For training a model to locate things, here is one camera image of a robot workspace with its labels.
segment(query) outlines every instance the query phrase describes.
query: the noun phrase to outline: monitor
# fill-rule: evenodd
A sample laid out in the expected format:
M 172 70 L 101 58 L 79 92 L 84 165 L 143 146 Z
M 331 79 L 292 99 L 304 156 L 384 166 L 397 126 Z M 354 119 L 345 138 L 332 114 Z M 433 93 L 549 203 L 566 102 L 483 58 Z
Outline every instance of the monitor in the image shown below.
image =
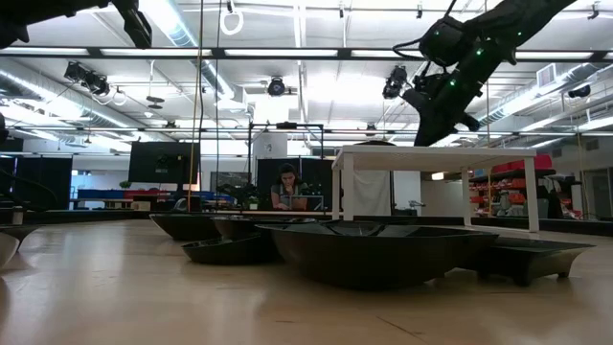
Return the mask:
M 198 182 L 200 146 L 191 143 L 149 142 L 132 143 L 128 181 L 149 183 L 190 183 Z

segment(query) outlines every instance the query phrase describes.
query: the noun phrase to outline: white table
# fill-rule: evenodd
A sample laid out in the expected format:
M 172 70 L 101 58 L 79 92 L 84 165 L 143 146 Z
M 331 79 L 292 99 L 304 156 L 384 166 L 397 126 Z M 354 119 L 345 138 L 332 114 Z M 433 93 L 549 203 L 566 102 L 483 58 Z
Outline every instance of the white table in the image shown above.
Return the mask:
M 472 210 L 468 191 L 468 171 L 488 169 L 499 164 L 524 160 L 530 232 L 538 232 L 535 149 L 406 148 L 392 146 L 345 146 L 332 164 L 332 218 L 340 218 L 340 171 L 343 171 L 344 220 L 353 220 L 354 171 L 462 172 L 465 204 L 464 223 L 471 226 Z

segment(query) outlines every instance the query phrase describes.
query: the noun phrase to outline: spotlight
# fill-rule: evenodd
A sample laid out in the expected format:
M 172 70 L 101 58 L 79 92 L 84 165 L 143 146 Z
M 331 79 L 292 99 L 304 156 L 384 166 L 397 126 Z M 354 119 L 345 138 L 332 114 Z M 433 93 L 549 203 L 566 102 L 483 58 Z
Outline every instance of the spotlight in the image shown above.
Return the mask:
M 79 82 L 85 79 L 87 72 L 78 62 L 68 62 L 64 78 L 71 82 Z
M 106 96 L 111 90 L 110 85 L 106 82 L 106 76 L 88 70 L 78 62 L 68 62 L 64 78 L 74 83 L 79 82 L 81 86 L 96 96 Z
M 407 74 L 404 66 L 396 66 L 390 74 L 390 77 L 385 81 L 385 87 L 383 88 L 383 98 L 391 100 L 400 95 L 402 87 L 406 83 Z
M 570 98 L 583 98 L 587 97 L 592 93 L 592 88 L 590 85 L 585 85 L 583 87 L 578 88 L 577 90 L 569 91 L 568 97 Z
M 599 15 L 601 15 L 601 12 L 598 11 L 598 6 L 594 4 L 592 5 L 592 14 L 590 14 L 590 16 L 587 17 L 587 20 L 596 19 Z
M 366 130 L 376 130 L 375 123 L 367 123 Z M 373 133 L 366 133 L 366 136 L 375 136 Z
M 268 84 L 268 95 L 273 97 L 281 96 L 285 92 L 284 80 L 281 77 L 273 77 Z

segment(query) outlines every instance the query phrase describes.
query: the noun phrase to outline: black curtain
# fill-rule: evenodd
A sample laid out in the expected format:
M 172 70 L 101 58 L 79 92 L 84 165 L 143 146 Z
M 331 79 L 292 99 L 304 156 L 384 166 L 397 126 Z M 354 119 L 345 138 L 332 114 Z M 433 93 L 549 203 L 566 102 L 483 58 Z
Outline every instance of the black curtain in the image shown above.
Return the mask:
M 18 158 L 17 176 L 37 182 L 54 192 L 57 204 L 54 209 L 68 210 L 70 204 L 70 180 L 73 169 L 72 158 Z M 19 182 L 14 192 L 22 199 L 36 204 L 46 203 L 37 188 Z
M 2 169 L 5 173 L 13 173 L 15 167 L 15 159 L 14 158 L 0 158 L 0 169 Z M 5 177 L 4 175 L 0 175 L 0 190 L 7 190 L 11 187 L 12 181 Z
M 324 209 L 332 209 L 332 163 L 331 160 L 303 158 L 302 179 L 309 186 L 312 186 L 315 191 L 321 192 L 324 196 Z M 313 210 L 319 204 L 318 199 L 310 199 L 308 201 L 308 210 Z
M 294 168 L 296 168 L 296 172 L 300 173 L 300 159 L 298 158 L 258 159 L 257 169 L 260 210 L 272 210 L 270 187 L 277 183 L 279 168 L 285 163 L 293 165 Z

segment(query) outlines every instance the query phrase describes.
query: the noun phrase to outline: ventilation duct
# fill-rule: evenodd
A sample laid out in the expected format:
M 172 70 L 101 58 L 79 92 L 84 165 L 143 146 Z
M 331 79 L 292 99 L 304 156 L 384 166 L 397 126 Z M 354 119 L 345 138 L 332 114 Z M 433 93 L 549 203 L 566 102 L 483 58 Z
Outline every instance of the ventilation duct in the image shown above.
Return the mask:
M 142 127 L 108 106 L 94 102 L 90 97 L 15 62 L 9 58 L 0 59 L 0 99 L 29 99 L 44 102 L 50 111 L 74 119 L 87 116 L 92 124 L 107 124 L 110 127 Z M 171 141 L 169 136 L 151 133 L 152 138 Z
M 190 32 L 188 24 L 173 0 L 152 0 L 141 4 L 142 9 L 176 47 L 198 48 L 196 36 Z M 190 61 L 197 69 L 198 60 Z M 231 100 L 235 96 L 234 88 L 216 70 L 207 59 L 202 60 L 202 79 L 215 90 L 221 99 Z
M 519 111 L 522 111 L 532 105 L 535 105 L 545 100 L 545 96 L 554 92 L 565 92 L 572 90 L 583 83 L 589 82 L 588 78 L 596 73 L 599 73 L 608 68 L 608 63 L 583 63 L 568 70 L 566 73 L 556 75 L 554 82 L 543 87 L 539 87 L 536 80 L 529 83 L 517 91 L 502 98 L 494 109 L 489 113 L 484 109 L 478 112 L 474 117 L 479 121 L 481 126 L 492 124 L 498 120 L 504 119 Z M 556 64 L 557 71 L 563 71 L 561 64 Z

